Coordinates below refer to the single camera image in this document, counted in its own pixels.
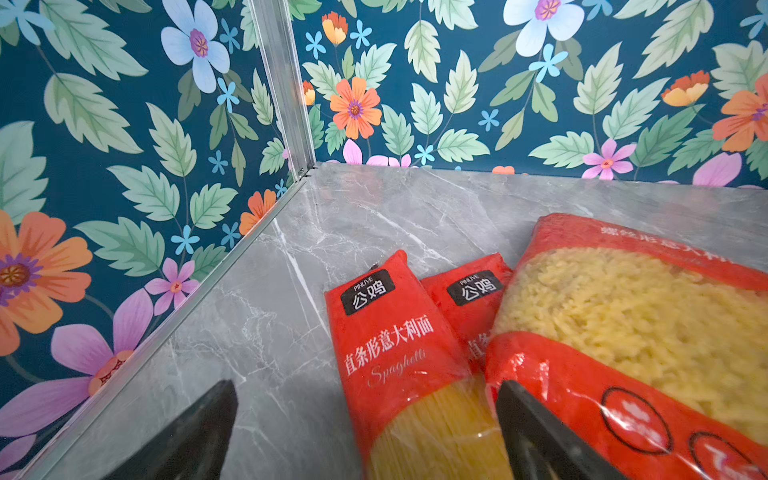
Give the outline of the red spaghetti bag front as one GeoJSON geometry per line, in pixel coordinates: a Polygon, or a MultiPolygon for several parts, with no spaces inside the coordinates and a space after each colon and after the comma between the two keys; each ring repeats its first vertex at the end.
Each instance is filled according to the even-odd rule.
{"type": "Polygon", "coordinates": [[[511,478],[484,381],[405,251],[325,301],[364,478],[511,478]]]}

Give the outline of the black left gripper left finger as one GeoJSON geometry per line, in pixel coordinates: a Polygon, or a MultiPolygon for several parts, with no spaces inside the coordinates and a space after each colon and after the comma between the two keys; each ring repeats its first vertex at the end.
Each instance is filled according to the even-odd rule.
{"type": "Polygon", "coordinates": [[[218,479],[238,410],[235,385],[221,380],[108,479],[218,479]]]}

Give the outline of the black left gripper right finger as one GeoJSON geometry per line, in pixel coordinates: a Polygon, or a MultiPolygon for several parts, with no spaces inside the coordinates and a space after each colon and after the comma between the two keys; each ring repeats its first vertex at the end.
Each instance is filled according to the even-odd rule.
{"type": "Polygon", "coordinates": [[[516,479],[624,477],[516,381],[502,383],[496,414],[516,479]]]}

